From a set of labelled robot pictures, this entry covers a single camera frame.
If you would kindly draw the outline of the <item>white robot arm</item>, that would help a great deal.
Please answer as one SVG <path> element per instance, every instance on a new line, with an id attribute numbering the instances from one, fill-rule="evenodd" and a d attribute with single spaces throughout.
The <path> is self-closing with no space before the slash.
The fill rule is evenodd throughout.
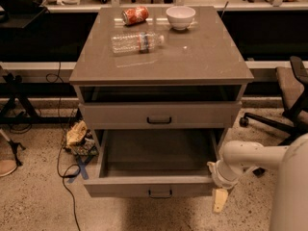
<path id="1" fill-rule="evenodd" d="M 226 190 L 256 167 L 277 169 L 269 231 L 308 231 L 307 134 L 279 146 L 229 141 L 221 149 L 220 159 L 207 165 L 215 184 Z"/>

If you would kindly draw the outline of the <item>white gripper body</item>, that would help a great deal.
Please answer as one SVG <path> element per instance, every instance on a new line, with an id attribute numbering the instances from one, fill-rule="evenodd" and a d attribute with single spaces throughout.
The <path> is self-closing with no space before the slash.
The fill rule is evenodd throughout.
<path id="1" fill-rule="evenodd" d="M 239 175 L 237 175 L 231 167 L 222 160 L 216 161 L 216 164 L 217 173 L 212 174 L 215 184 L 218 187 L 227 190 L 234 188 L 239 181 Z"/>

